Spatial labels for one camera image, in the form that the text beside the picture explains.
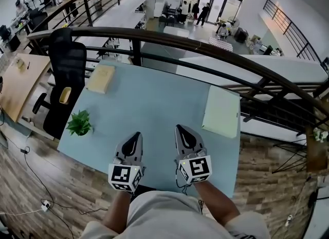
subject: wooden floor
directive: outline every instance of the wooden floor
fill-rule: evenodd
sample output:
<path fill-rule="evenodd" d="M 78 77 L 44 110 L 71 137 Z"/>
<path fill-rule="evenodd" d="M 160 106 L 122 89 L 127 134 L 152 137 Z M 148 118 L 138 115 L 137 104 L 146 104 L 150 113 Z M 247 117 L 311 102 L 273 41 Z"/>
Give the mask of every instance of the wooden floor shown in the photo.
<path fill-rule="evenodd" d="M 29 146 L 27 162 L 49 189 L 55 202 L 75 207 L 80 211 L 107 209 L 115 191 L 107 183 L 107 175 L 91 169 L 59 153 L 57 143 L 42 137 L 20 135 L 12 128 L 1 127 L 19 148 Z M 295 221 L 289 230 L 284 223 L 296 210 L 298 195 L 306 180 L 306 173 L 296 171 L 272 174 L 281 161 L 289 157 L 286 151 L 272 148 L 273 143 L 242 136 L 239 168 L 234 202 L 240 211 L 257 211 L 264 215 L 274 238 L 298 239 L 309 216 L 308 197 L 316 188 L 316 178 L 305 185 Z M 9 149 L 0 148 L 0 211 L 19 214 L 41 208 L 40 200 L 50 199 L 45 188 L 27 167 L 24 154 L 10 141 Z M 74 238 L 78 238 L 91 220 L 101 220 L 105 211 L 81 215 L 73 209 L 58 205 L 52 211 L 68 224 Z M 51 212 L 37 212 L 22 216 L 1 216 L 17 235 L 23 230 L 34 238 L 72 238 L 66 225 Z"/>

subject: office chair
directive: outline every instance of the office chair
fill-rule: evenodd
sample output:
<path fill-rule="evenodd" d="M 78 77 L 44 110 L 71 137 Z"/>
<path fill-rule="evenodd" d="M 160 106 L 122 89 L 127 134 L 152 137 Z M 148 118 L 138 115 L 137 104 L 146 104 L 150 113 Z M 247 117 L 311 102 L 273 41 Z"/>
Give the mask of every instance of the office chair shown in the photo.
<path fill-rule="evenodd" d="M 42 9 L 46 8 L 48 5 L 51 4 L 51 0 L 43 0 L 43 2 L 41 2 L 41 0 L 39 0 L 39 1 L 40 1 L 40 5 L 44 5 L 44 7 Z"/>
<path fill-rule="evenodd" d="M 49 57 L 55 78 L 55 87 L 51 91 L 50 103 L 45 101 L 46 93 L 38 98 L 33 107 L 36 114 L 41 106 L 49 109 L 43 129 L 53 137 L 60 139 L 72 109 L 84 88 L 86 47 L 72 41 L 71 29 L 55 30 L 49 38 Z M 59 102 L 65 87 L 71 87 L 68 103 Z"/>

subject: light blue table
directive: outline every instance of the light blue table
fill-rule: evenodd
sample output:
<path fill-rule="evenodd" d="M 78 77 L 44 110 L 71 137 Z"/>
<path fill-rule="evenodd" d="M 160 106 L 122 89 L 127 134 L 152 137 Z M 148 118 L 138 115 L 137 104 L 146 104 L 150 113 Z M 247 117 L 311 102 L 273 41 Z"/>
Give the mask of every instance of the light blue table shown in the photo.
<path fill-rule="evenodd" d="M 73 113 L 90 113 L 93 133 L 78 137 L 65 130 L 59 151 L 107 174 L 115 147 L 128 135 L 143 135 L 146 171 L 140 184 L 159 190 L 180 192 L 175 182 L 175 126 L 183 124 L 202 136 L 211 155 L 210 181 L 227 196 L 233 196 L 240 148 L 240 126 L 233 139 L 201 129 L 209 84 L 144 67 L 101 61 L 116 66 L 105 95 L 84 89 Z M 183 182 L 178 173 L 180 186 Z M 189 195 L 197 195 L 194 187 Z"/>

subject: potted plant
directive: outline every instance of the potted plant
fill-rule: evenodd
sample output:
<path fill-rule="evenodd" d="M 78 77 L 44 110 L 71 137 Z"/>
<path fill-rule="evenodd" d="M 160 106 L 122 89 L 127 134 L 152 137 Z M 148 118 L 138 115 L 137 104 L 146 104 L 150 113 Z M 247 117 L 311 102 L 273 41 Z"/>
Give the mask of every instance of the potted plant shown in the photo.
<path fill-rule="evenodd" d="M 77 114 L 72 114 L 72 120 L 68 122 L 66 129 L 70 130 L 71 135 L 73 133 L 78 136 L 86 135 L 92 129 L 92 125 L 89 123 L 89 113 L 86 110 L 79 110 Z"/>
<path fill-rule="evenodd" d="M 313 136 L 316 141 L 323 143 L 327 139 L 328 131 L 322 131 L 316 127 L 313 129 Z"/>

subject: beige notebook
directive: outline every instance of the beige notebook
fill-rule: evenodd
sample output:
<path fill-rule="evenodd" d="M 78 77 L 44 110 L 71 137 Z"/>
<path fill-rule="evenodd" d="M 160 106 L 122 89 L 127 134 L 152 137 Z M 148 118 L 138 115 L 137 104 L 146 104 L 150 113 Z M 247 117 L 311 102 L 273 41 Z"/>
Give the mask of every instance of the beige notebook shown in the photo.
<path fill-rule="evenodd" d="M 211 86 L 202 128 L 228 138 L 235 138 L 239 110 L 239 96 L 217 86 Z"/>
<path fill-rule="evenodd" d="M 114 66 L 97 65 L 86 88 L 90 91 L 105 94 L 115 72 Z"/>

